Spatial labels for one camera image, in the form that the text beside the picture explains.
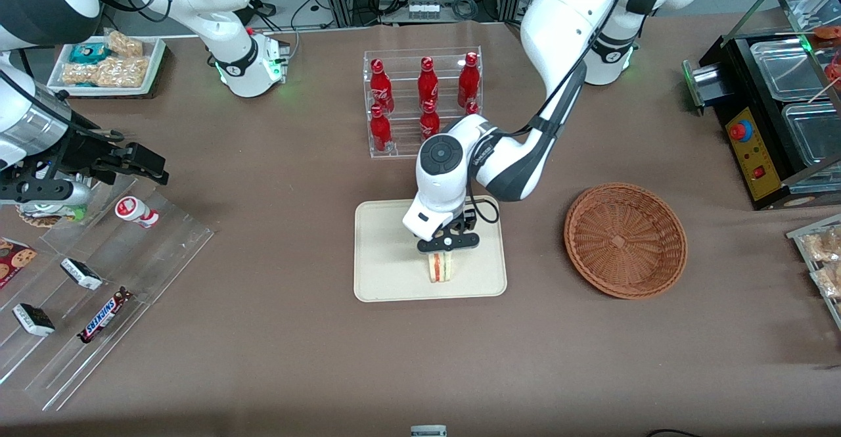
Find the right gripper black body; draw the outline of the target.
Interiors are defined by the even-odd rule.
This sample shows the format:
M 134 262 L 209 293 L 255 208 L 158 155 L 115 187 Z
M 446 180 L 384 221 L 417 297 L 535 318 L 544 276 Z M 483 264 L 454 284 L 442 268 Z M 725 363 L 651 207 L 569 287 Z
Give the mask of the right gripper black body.
M 127 149 L 109 141 L 71 134 L 17 162 L 2 160 L 2 204 L 86 204 L 96 183 L 113 185 L 132 175 Z

